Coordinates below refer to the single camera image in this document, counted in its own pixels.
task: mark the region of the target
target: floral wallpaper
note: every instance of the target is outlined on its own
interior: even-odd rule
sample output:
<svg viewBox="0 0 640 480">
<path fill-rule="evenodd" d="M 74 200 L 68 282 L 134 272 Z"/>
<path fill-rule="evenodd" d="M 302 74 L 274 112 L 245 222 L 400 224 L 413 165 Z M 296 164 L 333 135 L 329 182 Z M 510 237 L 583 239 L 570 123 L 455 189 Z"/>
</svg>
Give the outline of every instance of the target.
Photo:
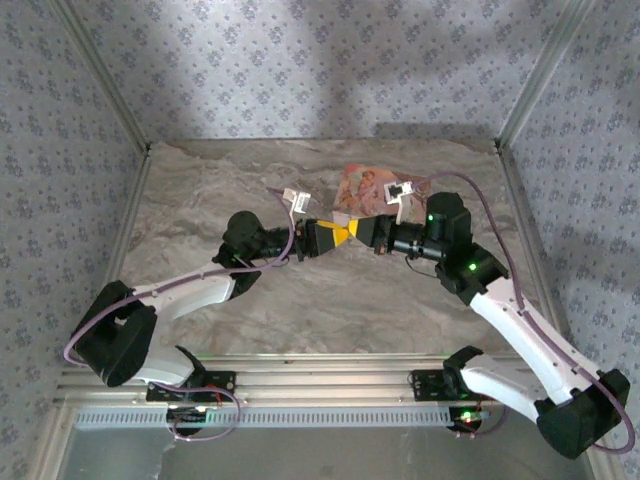
<svg viewBox="0 0 640 480">
<path fill-rule="evenodd" d="M 514 146 L 578 347 L 632 379 L 640 437 L 640 4 L 599 2 Z M 624 429 L 617 442 L 626 441 Z M 640 478 L 640 447 L 622 457 Z"/>
<path fill-rule="evenodd" d="M 26 475 L 139 154 L 46 2 L 0 1 L 0 478 Z"/>
<path fill-rule="evenodd" d="M 151 141 L 495 136 L 560 0 L 72 0 Z"/>
</svg>

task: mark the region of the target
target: purple cable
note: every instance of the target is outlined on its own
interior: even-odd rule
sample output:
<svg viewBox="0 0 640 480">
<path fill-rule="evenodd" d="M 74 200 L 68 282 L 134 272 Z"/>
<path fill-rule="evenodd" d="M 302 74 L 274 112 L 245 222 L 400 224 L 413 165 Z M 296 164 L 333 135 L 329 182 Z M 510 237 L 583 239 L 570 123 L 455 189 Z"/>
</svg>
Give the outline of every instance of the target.
<svg viewBox="0 0 640 480">
<path fill-rule="evenodd" d="M 236 425 L 240 422 L 240 414 L 242 412 L 242 408 L 240 407 L 240 401 L 233 395 L 231 392 L 224 390 L 218 387 L 202 387 L 202 388 L 182 388 L 182 387 L 173 387 L 171 385 L 165 385 L 164 383 L 156 383 L 161 388 L 165 390 L 169 390 L 171 392 L 177 393 L 201 393 L 201 392 L 209 392 L 209 393 L 219 393 L 220 395 L 224 395 L 228 399 L 230 399 L 236 407 L 236 418 L 233 422 L 233 425 L 230 425 L 221 433 L 217 435 L 211 435 L 209 437 L 185 437 L 184 435 L 180 435 L 176 429 L 175 423 L 171 426 L 171 433 L 173 434 L 173 438 L 176 440 L 182 440 L 184 442 L 208 442 L 209 440 L 218 440 L 219 438 L 226 437 L 231 432 L 236 429 Z"/>
<path fill-rule="evenodd" d="M 219 270 L 209 270 L 208 272 L 204 272 L 203 275 L 193 274 L 193 275 L 190 275 L 188 277 L 181 278 L 179 280 L 175 280 L 173 282 L 167 283 L 166 285 L 163 285 L 163 286 L 157 288 L 156 292 L 159 293 L 159 294 L 160 293 L 164 293 L 167 290 L 171 290 L 172 288 L 178 287 L 180 285 L 184 285 L 186 283 L 193 282 L 193 281 L 196 281 L 196 280 L 201 280 L 203 277 L 204 278 L 208 278 L 208 277 L 213 277 L 213 276 L 216 276 L 216 275 L 229 275 L 229 274 L 232 274 L 232 273 L 261 272 L 261 271 L 267 270 L 268 268 L 271 268 L 271 267 L 274 267 L 274 266 L 277 266 L 278 264 L 280 264 L 282 262 L 282 260 L 289 254 L 289 250 L 291 250 L 291 246 L 293 245 L 293 239 L 295 237 L 295 231 L 294 231 L 295 227 L 293 225 L 293 220 L 289 216 L 289 210 L 287 209 L 287 205 L 284 203 L 282 198 L 278 195 L 278 192 L 276 190 L 272 189 L 272 188 L 267 188 L 267 190 L 269 191 L 269 193 L 271 193 L 276 198 L 276 200 L 278 200 L 278 202 L 280 203 L 280 205 L 284 209 L 285 213 L 287 214 L 287 222 L 288 222 L 288 225 L 289 225 L 289 239 L 287 240 L 287 245 L 285 246 L 284 250 L 282 250 L 282 253 L 275 260 L 273 260 L 271 262 L 267 262 L 264 265 L 261 265 L 259 267 L 225 268 L 225 269 L 219 269 Z M 102 320 L 107 315 L 115 312 L 116 310 L 124 307 L 125 305 L 128 305 L 129 303 L 135 302 L 136 300 L 140 300 L 142 298 L 147 298 L 147 297 L 149 297 L 151 295 L 152 295 L 151 291 L 147 291 L 147 292 L 142 292 L 140 294 L 131 295 L 130 297 L 126 297 L 126 298 L 120 300 L 119 302 L 116 302 L 113 305 L 110 305 L 109 307 L 105 308 L 103 311 L 101 311 L 99 314 L 97 314 L 95 317 L 93 317 L 91 320 L 89 320 L 87 323 L 85 323 L 82 326 L 82 328 L 80 328 L 69 339 L 69 342 L 64 347 L 64 350 L 62 352 L 62 355 L 64 356 L 64 359 L 67 362 L 72 363 L 74 365 L 77 365 L 79 367 L 88 366 L 86 363 L 80 362 L 80 361 L 75 360 L 74 358 L 71 357 L 71 351 L 73 350 L 73 347 L 76 345 L 76 343 L 78 343 L 78 341 L 89 330 L 91 330 L 100 320 Z"/>
<path fill-rule="evenodd" d="M 518 271 L 516 270 L 515 262 L 513 261 L 513 257 L 509 253 L 509 249 L 507 248 L 506 243 L 502 239 L 502 235 L 500 235 L 500 231 L 498 229 L 498 225 L 496 224 L 495 218 L 493 217 L 493 213 L 491 213 L 491 208 L 489 207 L 489 202 L 487 201 L 486 197 L 482 193 L 482 190 L 480 190 L 480 187 L 478 187 L 476 182 L 474 182 L 468 175 L 465 175 L 464 173 L 454 172 L 454 171 L 443 171 L 443 172 L 434 173 L 433 175 L 429 175 L 428 177 L 426 177 L 426 178 L 422 179 L 421 181 L 415 183 L 413 185 L 413 189 L 416 190 L 421 185 L 423 185 L 424 183 L 429 182 L 431 180 L 435 180 L 435 179 L 441 178 L 441 177 L 449 177 L 449 176 L 458 177 L 458 178 L 461 178 L 464 181 L 466 181 L 475 190 L 476 194 L 478 195 L 478 198 L 482 202 L 482 206 L 484 207 L 484 210 L 485 210 L 485 212 L 487 214 L 487 218 L 489 219 L 489 223 L 491 224 L 491 229 L 493 230 L 493 233 L 495 234 L 496 239 L 498 240 L 498 243 L 500 244 L 500 248 L 502 248 L 502 251 L 504 252 L 505 257 L 507 258 L 507 263 L 509 264 L 509 270 L 511 270 L 511 277 L 513 279 L 513 290 L 514 290 L 514 293 L 515 293 L 516 301 L 518 303 L 518 308 L 522 311 L 524 319 L 526 320 L 527 324 L 536 332 L 536 334 L 542 339 L 542 341 L 558 357 L 560 357 L 563 361 L 565 361 L 572 369 L 575 369 L 588 382 L 590 382 L 593 385 L 595 385 L 596 388 L 598 390 L 600 390 L 600 392 L 602 392 L 607 397 L 607 399 L 611 402 L 613 407 L 616 409 L 616 411 L 620 415 L 620 417 L 621 417 L 622 421 L 624 422 L 625 426 L 627 427 L 627 433 L 628 433 L 629 437 L 627 439 L 627 444 L 624 447 L 608 448 L 608 447 L 603 447 L 601 445 L 593 445 L 593 447 L 595 449 L 597 449 L 597 450 L 602 451 L 602 452 L 616 453 L 618 455 L 629 453 L 631 450 L 633 450 L 633 447 L 635 446 L 636 435 L 635 435 L 635 430 L 633 428 L 633 423 L 631 422 L 631 419 L 629 418 L 629 415 L 625 411 L 625 409 L 622 406 L 622 404 L 620 403 L 620 401 L 616 397 L 614 397 L 613 394 L 609 390 L 607 390 L 607 388 L 604 385 L 602 385 L 602 383 L 598 379 L 596 379 L 593 375 L 591 375 L 584 368 L 582 368 L 573 358 L 571 358 L 564 350 L 562 350 L 562 348 L 560 348 L 558 346 L 558 344 L 555 343 L 542 330 L 542 328 L 540 328 L 540 326 L 533 319 L 533 317 L 531 316 L 529 311 L 526 310 L 526 307 L 525 307 L 525 304 L 524 304 L 524 296 L 522 295 L 522 285 L 520 284 L 520 278 L 518 276 Z M 487 434 L 487 433 L 489 433 L 491 431 L 496 430 L 496 428 L 499 425 L 501 425 L 502 423 L 503 422 L 499 421 L 498 424 L 496 424 L 493 428 L 491 428 L 489 431 L 484 432 L 484 433 Z"/>
</svg>

